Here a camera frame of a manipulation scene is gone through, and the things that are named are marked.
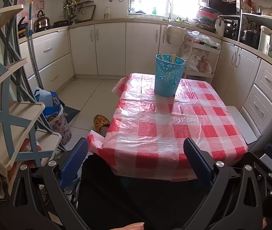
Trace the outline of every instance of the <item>blue plastic basket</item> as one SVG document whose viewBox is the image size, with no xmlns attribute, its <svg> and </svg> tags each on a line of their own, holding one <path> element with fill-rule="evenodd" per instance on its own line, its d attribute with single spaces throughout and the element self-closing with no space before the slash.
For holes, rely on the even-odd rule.
<svg viewBox="0 0 272 230">
<path fill-rule="evenodd" d="M 174 63 L 170 63 L 171 55 L 163 54 L 163 57 L 165 61 L 161 60 L 159 54 L 156 55 L 154 91 L 163 97 L 172 97 L 179 86 L 185 64 L 179 57 L 175 58 Z"/>
</svg>

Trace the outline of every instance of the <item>chopsticks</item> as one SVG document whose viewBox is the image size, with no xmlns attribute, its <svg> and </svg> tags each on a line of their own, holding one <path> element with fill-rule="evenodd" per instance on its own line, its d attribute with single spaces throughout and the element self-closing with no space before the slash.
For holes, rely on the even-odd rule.
<svg viewBox="0 0 272 230">
<path fill-rule="evenodd" d="M 165 61 L 165 59 L 164 59 L 164 57 L 163 57 L 163 55 L 162 55 L 162 52 L 159 52 L 158 54 L 160 55 L 162 61 Z"/>
<path fill-rule="evenodd" d="M 165 61 L 165 59 L 164 59 L 164 57 L 163 57 L 163 55 L 162 55 L 162 52 L 159 52 L 158 54 L 160 55 L 161 60 L 162 60 L 162 61 Z M 171 55 L 171 58 L 170 58 L 170 63 L 174 63 L 175 59 L 176 59 L 176 54 L 172 54 L 172 55 Z"/>
</svg>

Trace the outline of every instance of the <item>floor mat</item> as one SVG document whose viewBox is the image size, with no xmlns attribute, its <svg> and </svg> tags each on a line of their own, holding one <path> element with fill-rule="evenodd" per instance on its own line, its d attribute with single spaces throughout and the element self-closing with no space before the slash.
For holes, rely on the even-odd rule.
<svg viewBox="0 0 272 230">
<path fill-rule="evenodd" d="M 80 111 L 68 106 L 63 108 L 63 114 L 67 120 L 67 123 L 70 123 L 71 120 L 79 113 Z"/>
</svg>

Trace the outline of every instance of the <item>red checkered tablecloth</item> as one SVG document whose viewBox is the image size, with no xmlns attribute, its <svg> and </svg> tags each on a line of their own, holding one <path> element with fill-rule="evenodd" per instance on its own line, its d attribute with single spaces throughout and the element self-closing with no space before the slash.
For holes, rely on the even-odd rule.
<svg viewBox="0 0 272 230">
<path fill-rule="evenodd" d="M 175 97 L 154 93 L 154 75 L 133 73 L 113 89 L 120 96 L 106 137 L 91 131 L 89 150 L 117 175 L 186 181 L 196 178 L 184 152 L 191 137 L 214 160 L 233 165 L 247 151 L 234 119 L 210 84 L 181 79 Z"/>
</svg>

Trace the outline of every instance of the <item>tile floor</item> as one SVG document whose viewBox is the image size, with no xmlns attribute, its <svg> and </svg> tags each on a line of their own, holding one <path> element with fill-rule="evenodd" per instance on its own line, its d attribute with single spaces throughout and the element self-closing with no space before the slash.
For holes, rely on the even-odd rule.
<svg viewBox="0 0 272 230">
<path fill-rule="evenodd" d="M 93 118 L 96 114 L 102 114 L 110 121 L 113 119 L 119 97 L 111 90 L 117 82 L 109 79 L 74 79 L 58 94 L 67 106 L 80 110 L 69 123 L 72 138 L 65 145 L 67 150 L 94 130 Z"/>
</svg>

